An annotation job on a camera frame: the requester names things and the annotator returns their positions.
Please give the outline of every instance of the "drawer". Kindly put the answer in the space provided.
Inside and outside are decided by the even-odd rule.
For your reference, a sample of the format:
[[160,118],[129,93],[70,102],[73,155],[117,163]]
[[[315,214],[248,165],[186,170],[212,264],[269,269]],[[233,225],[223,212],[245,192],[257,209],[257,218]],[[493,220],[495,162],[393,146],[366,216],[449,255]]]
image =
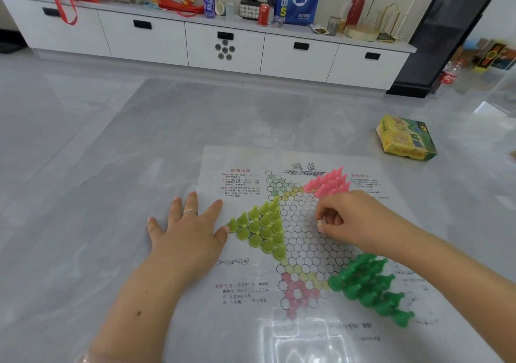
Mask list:
[[262,75],[326,81],[339,44],[265,34]]
[[328,83],[388,90],[409,53],[340,45]]
[[[3,0],[27,44],[36,49],[111,56],[99,15],[90,8],[77,8],[75,26],[66,24],[55,11],[55,3],[32,0]],[[71,6],[63,6],[68,20],[75,17]]]
[[260,73],[264,33],[196,23],[186,23],[185,28],[190,66]]
[[188,66],[185,23],[99,11],[113,57]]

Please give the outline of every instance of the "hand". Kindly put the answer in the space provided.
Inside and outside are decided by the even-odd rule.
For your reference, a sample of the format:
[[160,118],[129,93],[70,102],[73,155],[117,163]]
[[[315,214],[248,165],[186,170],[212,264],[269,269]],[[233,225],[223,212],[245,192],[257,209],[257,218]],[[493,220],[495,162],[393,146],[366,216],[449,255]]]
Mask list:
[[181,208],[181,197],[172,201],[165,232],[154,217],[148,219],[147,229],[152,241],[150,257],[177,272],[175,277],[182,288],[206,275],[222,253],[229,227],[222,226],[213,234],[222,207],[223,201],[217,200],[197,216],[197,193],[193,191],[186,199],[185,213]]
[[315,216],[319,231],[327,236],[391,259],[408,236],[422,232],[363,190],[322,197]]

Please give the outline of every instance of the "person's left hand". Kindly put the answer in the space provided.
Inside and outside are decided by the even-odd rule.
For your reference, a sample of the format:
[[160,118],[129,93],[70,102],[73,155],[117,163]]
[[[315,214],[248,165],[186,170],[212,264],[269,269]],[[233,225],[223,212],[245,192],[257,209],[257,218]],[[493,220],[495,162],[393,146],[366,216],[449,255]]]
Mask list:
[[147,229],[152,241],[150,257],[175,272],[182,288],[206,275],[222,253],[229,227],[222,226],[213,234],[222,207],[223,201],[219,199],[197,216],[197,193],[193,191],[186,199],[184,212],[181,197],[172,201],[165,232],[154,217],[148,219]]

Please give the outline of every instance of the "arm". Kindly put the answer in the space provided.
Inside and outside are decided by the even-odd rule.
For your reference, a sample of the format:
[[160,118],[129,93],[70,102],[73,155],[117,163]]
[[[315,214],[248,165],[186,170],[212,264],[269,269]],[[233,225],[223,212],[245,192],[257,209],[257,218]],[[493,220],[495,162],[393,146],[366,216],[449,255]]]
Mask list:
[[328,236],[391,258],[425,278],[504,361],[516,361],[516,284],[362,190],[323,197],[316,217]]
[[183,291],[217,262],[228,238],[223,226],[213,235],[222,200],[197,216],[197,194],[190,193],[183,215],[181,198],[172,202],[166,232],[150,217],[151,255],[127,279],[95,337],[90,356],[134,363],[157,363]]

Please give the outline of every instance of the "red can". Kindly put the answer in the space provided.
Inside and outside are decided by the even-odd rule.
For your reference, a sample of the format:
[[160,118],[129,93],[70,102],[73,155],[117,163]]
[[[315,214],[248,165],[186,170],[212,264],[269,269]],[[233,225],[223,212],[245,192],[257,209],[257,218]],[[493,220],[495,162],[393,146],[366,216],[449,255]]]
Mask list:
[[267,3],[260,4],[260,12],[258,14],[258,24],[260,26],[268,26],[269,25],[269,12],[270,5]]

